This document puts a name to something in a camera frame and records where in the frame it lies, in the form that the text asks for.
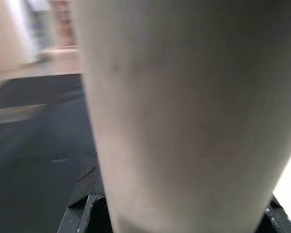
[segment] black rubber mat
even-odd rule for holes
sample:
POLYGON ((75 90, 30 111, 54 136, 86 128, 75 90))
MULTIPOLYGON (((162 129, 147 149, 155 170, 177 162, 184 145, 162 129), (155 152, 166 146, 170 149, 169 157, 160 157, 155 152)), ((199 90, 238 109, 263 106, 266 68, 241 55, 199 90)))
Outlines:
POLYGON ((80 74, 15 79, 0 88, 0 109, 31 104, 45 107, 31 119, 0 124, 0 233, 55 233, 78 177, 96 163, 80 74))

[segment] floor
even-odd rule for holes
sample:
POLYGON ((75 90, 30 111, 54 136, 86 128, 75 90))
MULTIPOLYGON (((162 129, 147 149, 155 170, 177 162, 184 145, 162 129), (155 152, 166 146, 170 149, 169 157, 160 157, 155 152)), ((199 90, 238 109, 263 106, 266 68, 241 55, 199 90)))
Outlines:
MULTIPOLYGON (((33 77, 58 74, 81 73, 81 63, 77 50, 57 51, 51 60, 34 66, 0 74, 0 85, 6 80, 20 77, 33 77)), ((291 219, 291 160, 278 182, 274 194, 291 219)))

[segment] blurry background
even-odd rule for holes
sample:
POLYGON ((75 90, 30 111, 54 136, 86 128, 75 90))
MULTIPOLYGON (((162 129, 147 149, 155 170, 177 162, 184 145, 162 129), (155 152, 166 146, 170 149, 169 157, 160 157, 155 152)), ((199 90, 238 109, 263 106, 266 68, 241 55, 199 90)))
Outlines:
MULTIPOLYGON (((15 100, 15 96, 19 93, 29 93, 23 98, 37 98, 38 104, 52 106, 45 114, 36 117, 34 123, 28 122, 28 119, 33 118, 20 117, 24 124, 31 124, 27 126, 28 129, 30 128, 30 133, 23 137, 22 147, 10 151, 4 158, 1 158, 2 148, 9 147, 10 143, 6 135, 16 138, 21 133, 18 131, 14 131, 13 134, 6 133, 7 129, 10 132, 10 127, 15 127, 15 125, 11 126, 13 120, 9 120, 8 124, 4 121, 0 123, 0 135, 4 135, 0 141, 0 232, 12 230, 33 232, 35 227, 40 227, 40 230, 34 232, 56 232, 78 174, 85 168, 86 163, 95 160, 91 132, 86 131, 90 127, 81 76, 71 76, 71 74, 82 73, 82 69, 70 4, 71 0, 0 0, 0 95, 6 97, 9 94, 10 97, 6 98, 9 102, 15 100), (23 79, 26 77, 40 78, 29 81, 23 79), (15 78, 26 81, 17 79, 17 85, 14 81, 9 82, 15 78), (32 95, 39 89, 44 90, 40 96, 32 95), (45 100, 43 95, 56 97, 45 100), (72 102, 66 102, 67 96, 72 102), (60 99, 56 107, 54 107, 55 99, 60 99), (64 129, 66 138, 62 137, 64 129), (54 149, 53 154, 50 151, 45 151, 43 154, 42 151, 50 146, 54 149), (78 157, 66 156, 69 154, 69 146, 73 147, 74 155, 78 157), (33 157, 39 158, 34 164, 30 160, 33 157), (50 165, 45 158, 49 158, 52 164, 50 165), (67 159, 74 162, 61 167, 61 162, 64 163, 67 159), (51 188, 52 185, 56 187, 58 184, 62 184, 63 187, 51 188), (29 196, 34 195, 34 197, 32 202, 24 203, 28 200, 26 194, 29 190, 33 192, 29 196), (39 196, 44 192, 49 195, 39 196), (46 205, 47 201, 53 205, 59 202, 60 204, 53 206, 57 208, 56 210, 52 209, 52 206, 43 209, 41 205, 43 203, 46 205), (20 215, 19 219, 11 222, 15 219, 15 215, 20 215)), ((6 111, 6 106, 2 103, 4 101, 0 99, 0 114, 6 111)), ((12 107, 24 105, 28 104, 18 103, 12 107)), ((274 194, 291 219, 291 160, 274 194)))

